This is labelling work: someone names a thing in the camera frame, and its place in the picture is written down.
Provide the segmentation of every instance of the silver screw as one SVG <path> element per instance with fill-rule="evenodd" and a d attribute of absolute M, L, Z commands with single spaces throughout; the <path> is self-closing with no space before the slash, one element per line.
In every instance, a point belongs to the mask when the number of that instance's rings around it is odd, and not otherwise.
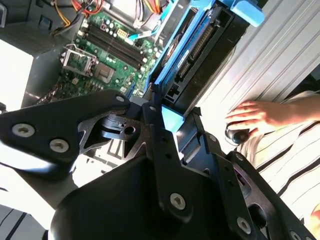
<path fill-rule="evenodd" d="M 120 102 L 124 102 L 125 99 L 122 96 L 116 96 L 116 99 Z"/>
<path fill-rule="evenodd" d="M 33 126 L 26 123 L 19 123 L 12 127 L 12 132 L 14 135 L 22 138 L 29 138 L 35 134 L 36 130 Z"/>
<path fill-rule="evenodd" d="M 65 153 L 69 149 L 69 144 L 65 140 L 59 138 L 53 139 L 49 145 L 52 151 L 60 154 Z"/>
<path fill-rule="evenodd" d="M 170 202 L 178 210 L 186 208 L 186 201 L 179 193 L 172 193 L 170 196 Z"/>
<path fill-rule="evenodd" d="M 243 161 L 244 158 L 239 154 L 239 153 L 236 153 L 235 154 L 236 158 L 239 159 L 240 161 Z"/>
<path fill-rule="evenodd" d="M 242 217 L 238 217 L 236 219 L 236 223 L 238 224 L 239 228 L 244 231 L 246 234 L 251 234 L 251 227 L 249 223 Z"/>
<path fill-rule="evenodd" d="M 301 237 L 295 231 L 290 231 L 290 234 L 293 240 L 301 240 Z"/>
<path fill-rule="evenodd" d="M 211 139 L 212 141 L 214 141 L 214 142 L 217 141 L 217 139 L 216 139 L 215 136 L 213 136 L 213 135 L 210 135 L 210 139 Z"/>

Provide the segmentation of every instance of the white striped shirt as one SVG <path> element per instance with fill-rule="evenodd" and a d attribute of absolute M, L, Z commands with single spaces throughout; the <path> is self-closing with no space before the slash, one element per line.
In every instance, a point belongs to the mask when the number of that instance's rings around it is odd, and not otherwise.
<path fill-rule="evenodd" d="M 314 94 L 305 91 L 283 103 Z M 237 150 L 299 219 L 310 216 L 320 203 L 320 121 L 294 124 L 255 137 Z"/>

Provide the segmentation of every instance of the corrugated metal surface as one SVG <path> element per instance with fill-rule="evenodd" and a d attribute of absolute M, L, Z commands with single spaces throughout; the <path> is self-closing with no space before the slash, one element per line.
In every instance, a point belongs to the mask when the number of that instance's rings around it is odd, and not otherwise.
<path fill-rule="evenodd" d="M 199 101 L 205 129 L 224 149 L 225 114 L 244 100 L 283 100 L 320 63 L 320 1 L 269 0 Z"/>

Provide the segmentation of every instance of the ram slot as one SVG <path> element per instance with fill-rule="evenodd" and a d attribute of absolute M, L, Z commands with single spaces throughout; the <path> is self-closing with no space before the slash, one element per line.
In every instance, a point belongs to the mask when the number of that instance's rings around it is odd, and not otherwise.
<path fill-rule="evenodd" d="M 90 43 L 96 45 L 98 48 L 103 49 L 107 53 L 111 54 L 112 56 L 120 59 L 121 61 L 125 62 L 126 64 L 134 67 L 135 69 L 140 68 L 140 63 L 137 62 L 136 60 L 132 59 L 131 57 L 125 55 L 123 52 L 119 51 L 118 49 L 110 46 L 109 44 L 105 43 L 104 41 L 88 35 L 85 37 L 86 40 L 88 40 Z"/>
<path fill-rule="evenodd" d="M 102 41 L 106 42 L 109 45 L 112 45 L 114 48 L 118 49 L 119 51 L 123 52 L 129 57 L 138 60 L 139 62 L 142 62 L 144 58 L 144 56 L 140 54 L 139 50 L 134 49 L 132 46 L 128 45 L 122 40 L 111 36 L 109 33 L 102 31 L 100 28 L 94 25 L 91 25 L 88 28 L 87 33 L 98 39 L 101 39 Z"/>

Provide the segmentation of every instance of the computer mouse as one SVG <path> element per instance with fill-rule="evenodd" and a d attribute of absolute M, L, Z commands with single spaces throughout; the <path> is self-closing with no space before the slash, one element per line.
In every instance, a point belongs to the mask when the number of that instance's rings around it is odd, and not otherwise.
<path fill-rule="evenodd" d="M 236 146 L 248 141 L 249 131 L 250 131 L 249 129 L 229 130 L 229 126 L 231 126 L 232 124 L 238 124 L 238 123 L 240 123 L 240 121 L 230 122 L 226 126 L 225 132 L 224 132 L 228 142 L 230 142 L 231 144 L 236 145 Z"/>

